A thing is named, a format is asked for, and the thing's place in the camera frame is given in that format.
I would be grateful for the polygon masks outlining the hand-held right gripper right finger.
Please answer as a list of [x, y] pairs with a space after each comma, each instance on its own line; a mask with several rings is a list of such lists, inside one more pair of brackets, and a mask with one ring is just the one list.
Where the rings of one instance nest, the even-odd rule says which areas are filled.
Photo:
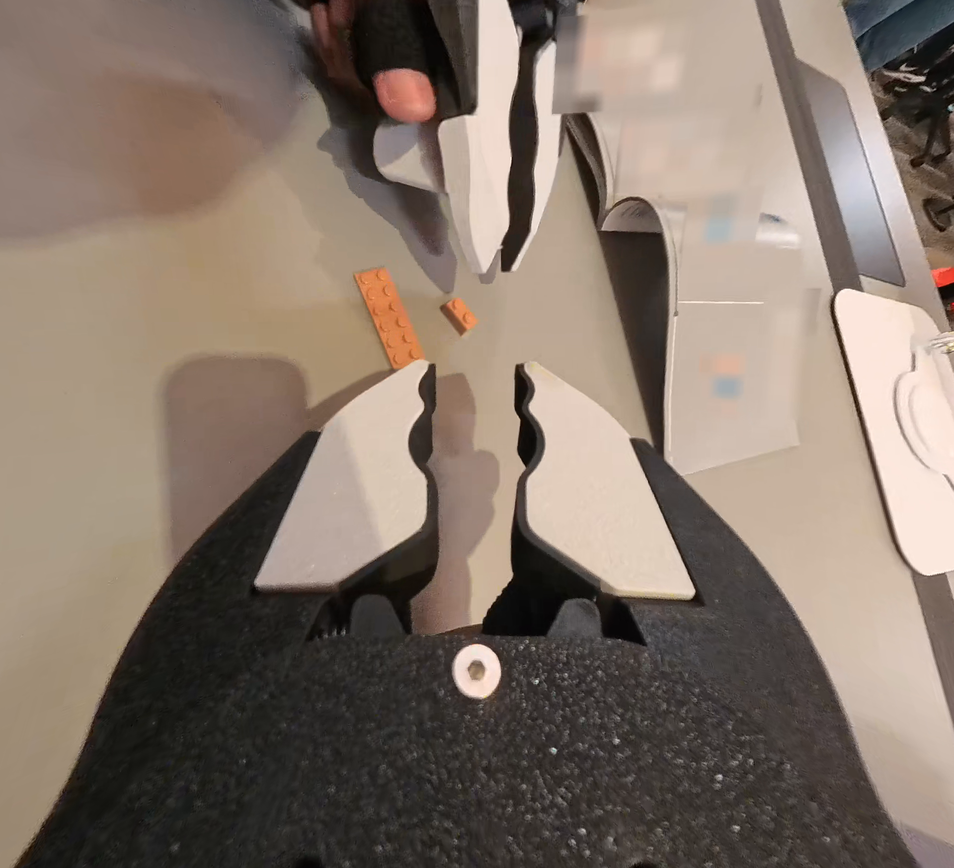
[[514, 573], [557, 592], [691, 600], [696, 587], [635, 442], [583, 392], [535, 361], [515, 369], [518, 454]]

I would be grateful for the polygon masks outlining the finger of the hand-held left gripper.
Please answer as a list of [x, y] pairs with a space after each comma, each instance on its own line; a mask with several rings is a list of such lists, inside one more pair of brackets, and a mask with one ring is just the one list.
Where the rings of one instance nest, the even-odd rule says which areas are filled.
[[518, 33], [502, 87], [507, 228], [501, 270], [516, 271], [537, 234], [549, 202], [563, 135], [555, 111], [556, 43], [548, 33]]
[[471, 271], [519, 267], [539, 227], [539, 40], [507, 0], [476, 0], [476, 106], [441, 122], [452, 223]]

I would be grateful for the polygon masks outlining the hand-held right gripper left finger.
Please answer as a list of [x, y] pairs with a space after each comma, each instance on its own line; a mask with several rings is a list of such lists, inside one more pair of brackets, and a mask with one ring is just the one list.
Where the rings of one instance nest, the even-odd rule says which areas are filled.
[[429, 583], [439, 557], [435, 409], [436, 369], [415, 361], [325, 424], [256, 589], [420, 592]]

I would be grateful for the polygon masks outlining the grey instruction booklet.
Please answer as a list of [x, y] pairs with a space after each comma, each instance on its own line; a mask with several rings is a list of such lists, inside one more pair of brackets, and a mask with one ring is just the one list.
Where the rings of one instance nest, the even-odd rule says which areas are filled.
[[757, 112], [566, 125], [667, 461], [690, 474], [797, 446], [813, 295], [801, 230], [766, 194]]

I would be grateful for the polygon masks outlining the long orange studded plate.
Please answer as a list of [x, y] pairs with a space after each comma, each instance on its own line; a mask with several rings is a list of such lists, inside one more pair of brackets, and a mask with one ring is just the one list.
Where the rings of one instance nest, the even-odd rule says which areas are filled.
[[353, 278], [389, 366], [399, 370], [425, 361], [420, 340], [388, 269], [378, 267], [358, 271]]

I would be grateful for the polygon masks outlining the grey desk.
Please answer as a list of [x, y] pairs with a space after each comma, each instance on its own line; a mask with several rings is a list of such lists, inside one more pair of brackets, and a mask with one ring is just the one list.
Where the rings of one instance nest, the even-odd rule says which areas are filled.
[[[377, 181], [267, 0], [2, 0], [2, 851], [45, 866], [917, 866], [952, 845], [948, 578], [893, 538], [833, 300], [865, 290], [778, 0], [591, 0], [649, 119], [757, 112], [812, 290], [797, 446], [653, 437], [567, 140], [511, 273]], [[325, 424], [436, 369], [420, 592], [260, 591]], [[477, 316], [459, 336], [440, 311]], [[515, 369], [635, 442], [691, 600], [514, 573]]]

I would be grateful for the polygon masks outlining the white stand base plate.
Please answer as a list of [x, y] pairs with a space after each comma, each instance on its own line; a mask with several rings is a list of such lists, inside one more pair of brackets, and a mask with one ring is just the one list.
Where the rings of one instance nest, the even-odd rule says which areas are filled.
[[951, 573], [952, 333], [920, 307], [853, 289], [833, 316], [900, 555], [920, 575]]

